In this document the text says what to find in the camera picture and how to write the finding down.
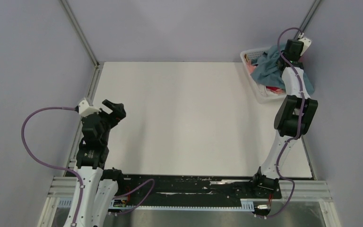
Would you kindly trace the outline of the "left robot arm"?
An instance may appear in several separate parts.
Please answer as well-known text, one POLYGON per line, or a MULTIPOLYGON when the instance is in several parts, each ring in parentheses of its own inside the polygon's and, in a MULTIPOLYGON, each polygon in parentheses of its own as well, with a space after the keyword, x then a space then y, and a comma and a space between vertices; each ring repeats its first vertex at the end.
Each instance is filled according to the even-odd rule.
POLYGON ((120 170, 104 168, 110 131, 126 117, 126 111, 122 103, 106 99, 102 104, 111 112, 92 106, 86 99, 78 104, 83 137, 76 154, 73 171, 77 179, 66 227, 101 227, 113 196, 122 195, 126 189, 120 170))

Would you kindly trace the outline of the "blue-grey t-shirt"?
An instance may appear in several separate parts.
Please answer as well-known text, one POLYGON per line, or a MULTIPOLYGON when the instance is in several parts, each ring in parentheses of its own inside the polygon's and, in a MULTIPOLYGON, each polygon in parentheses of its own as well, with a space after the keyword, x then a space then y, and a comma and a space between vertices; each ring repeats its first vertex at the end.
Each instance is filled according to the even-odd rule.
POLYGON ((266 87, 276 87, 285 91, 285 84, 281 78, 282 72, 277 62, 279 60, 277 45, 271 46, 257 59, 252 60, 256 68, 251 73, 253 80, 266 87))

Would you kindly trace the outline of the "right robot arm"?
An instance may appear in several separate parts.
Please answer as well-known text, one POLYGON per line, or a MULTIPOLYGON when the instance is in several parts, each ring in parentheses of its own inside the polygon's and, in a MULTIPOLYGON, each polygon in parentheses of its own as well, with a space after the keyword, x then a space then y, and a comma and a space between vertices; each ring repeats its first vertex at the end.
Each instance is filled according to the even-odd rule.
POLYGON ((279 189, 281 168, 296 141, 309 130, 318 108, 305 87, 303 65, 299 61, 311 45, 309 38, 289 39, 281 52, 278 67, 285 84, 284 98, 274 120, 275 139, 264 163, 254 175, 251 191, 255 197, 268 198, 279 189))

